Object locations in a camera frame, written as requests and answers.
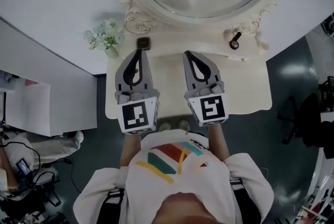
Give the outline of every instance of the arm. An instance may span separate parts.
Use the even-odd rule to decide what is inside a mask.
[[[140,135],[125,134],[120,167],[127,167],[134,156],[141,150]]]
[[[209,149],[220,160],[225,161],[230,156],[221,124],[208,126]]]
[[[7,176],[7,186],[9,190],[14,191],[18,187],[18,183],[16,181],[14,171],[10,165],[8,157],[6,155],[5,149],[0,148],[0,168],[6,171]]]

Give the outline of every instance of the office chair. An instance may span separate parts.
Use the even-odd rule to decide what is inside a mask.
[[[302,103],[300,109],[297,109],[295,98],[290,96],[286,104],[291,103],[293,109],[293,118],[285,117],[281,112],[277,118],[283,121],[293,123],[293,127],[287,138],[282,140],[283,144],[289,144],[293,136],[303,138],[303,143],[307,146],[324,147],[326,152],[331,152],[329,148],[333,147],[334,123],[321,122],[320,105],[316,94],[311,94]]]

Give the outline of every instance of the white vanity table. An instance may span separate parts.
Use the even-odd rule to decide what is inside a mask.
[[[185,7],[182,1],[192,5],[182,11]],[[204,9],[205,1],[212,6]],[[191,114],[183,97],[187,87],[182,55],[186,50],[202,53],[218,66],[230,114],[249,114],[271,108],[269,78],[263,58],[268,45],[261,42],[259,34],[261,16],[275,0],[227,0],[222,6],[219,3],[223,0],[217,1],[120,0],[127,9],[125,41],[119,57],[108,62],[105,106],[108,118],[117,118],[116,70],[135,50],[140,37],[151,40],[147,56],[153,85],[160,92],[158,117]],[[242,33],[238,40],[240,47],[233,50],[229,41],[237,31]]]

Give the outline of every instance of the person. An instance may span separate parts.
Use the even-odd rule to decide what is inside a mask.
[[[261,223],[270,184],[248,154],[230,156],[221,124],[207,129],[208,138],[182,120],[142,140],[125,134],[120,168],[97,170],[76,199],[79,224]],[[112,203],[118,211],[105,210]]]

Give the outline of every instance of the white desk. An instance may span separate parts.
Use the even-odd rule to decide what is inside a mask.
[[[135,49],[136,36],[126,36],[127,43],[120,50],[117,59],[109,59],[106,78],[106,98],[105,114],[110,119],[117,118],[115,99],[115,73],[124,58]],[[171,38],[175,41],[177,34]],[[160,92],[160,107],[158,117],[169,117],[176,115],[191,114],[187,105],[184,93],[187,91],[182,54],[187,48],[189,50],[200,51],[198,44],[192,43],[179,45],[172,55],[171,48],[167,46],[152,45],[152,49],[147,51],[154,88]],[[215,48],[212,41],[207,52]],[[230,114],[249,114],[259,110],[269,110],[271,108],[271,93],[267,65],[263,57],[256,57],[252,60],[241,62],[228,59],[223,55],[205,54],[206,57],[214,61],[225,83],[225,90],[229,101]]]

